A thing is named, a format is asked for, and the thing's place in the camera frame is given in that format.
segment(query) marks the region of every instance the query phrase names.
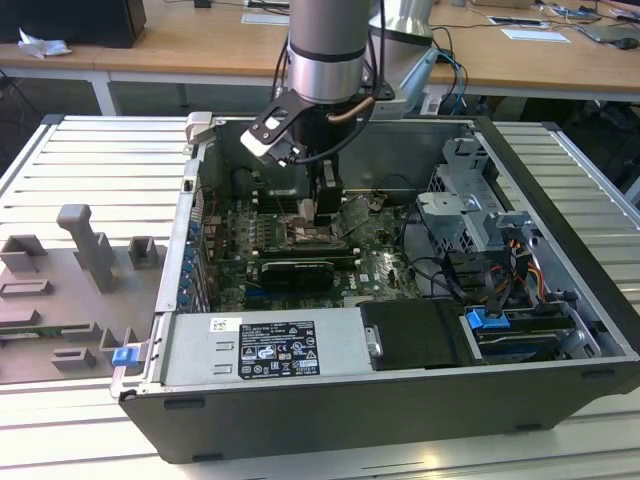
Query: table leg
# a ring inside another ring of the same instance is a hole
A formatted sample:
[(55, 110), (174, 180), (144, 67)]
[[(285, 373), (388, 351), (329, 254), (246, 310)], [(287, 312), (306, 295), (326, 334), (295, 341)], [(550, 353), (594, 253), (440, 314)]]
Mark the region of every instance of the table leg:
[(640, 177), (636, 178), (636, 181), (633, 182), (633, 185), (629, 187), (627, 193), (624, 194), (633, 205), (638, 205), (640, 203)]
[(189, 101), (189, 92), (187, 91), (187, 86), (184, 83), (178, 83), (176, 85), (178, 89), (178, 98), (180, 99), (180, 106), (182, 108), (187, 108), (191, 105)]
[(100, 113), (105, 116), (120, 115), (120, 107), (118, 106), (116, 99), (111, 94), (108, 79), (97, 78), (91, 80), (91, 85), (93, 85), (93, 92), (95, 93), (98, 105), (100, 106)]

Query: power supply label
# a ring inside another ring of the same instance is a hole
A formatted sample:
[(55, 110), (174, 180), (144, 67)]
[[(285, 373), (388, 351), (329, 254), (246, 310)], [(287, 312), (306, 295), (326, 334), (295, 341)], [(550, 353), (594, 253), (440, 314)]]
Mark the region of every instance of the power supply label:
[(243, 380), (320, 375), (313, 322), (243, 323), (239, 355)]

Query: computer case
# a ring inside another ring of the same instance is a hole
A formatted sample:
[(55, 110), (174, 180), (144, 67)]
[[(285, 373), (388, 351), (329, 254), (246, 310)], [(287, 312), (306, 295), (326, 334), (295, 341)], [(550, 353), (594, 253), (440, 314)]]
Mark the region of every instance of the computer case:
[(18, 29), (44, 40), (131, 48), (147, 17), (143, 0), (0, 0), (0, 41)]

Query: blue clip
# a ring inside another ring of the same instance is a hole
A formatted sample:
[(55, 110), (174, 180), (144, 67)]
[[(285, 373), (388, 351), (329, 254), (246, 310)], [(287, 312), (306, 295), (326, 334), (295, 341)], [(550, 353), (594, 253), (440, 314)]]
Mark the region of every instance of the blue clip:
[(111, 364), (114, 367), (137, 367), (140, 347), (119, 347), (113, 352)]
[(478, 328), (509, 328), (509, 319), (503, 313), (499, 317), (489, 317), (484, 308), (474, 308), (466, 314), (467, 321), (472, 330)]

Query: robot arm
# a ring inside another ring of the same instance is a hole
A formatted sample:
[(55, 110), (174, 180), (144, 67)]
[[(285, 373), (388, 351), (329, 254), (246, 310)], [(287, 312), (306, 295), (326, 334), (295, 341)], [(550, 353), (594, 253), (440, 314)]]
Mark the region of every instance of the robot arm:
[(363, 93), (370, 6), (371, 0), (291, 0), (290, 90), (242, 136), (256, 157), (283, 166), (335, 163), (337, 153), (364, 127), (357, 125), (357, 114), (366, 112), (366, 124), (382, 84), (374, 72), (377, 85), (365, 86)]

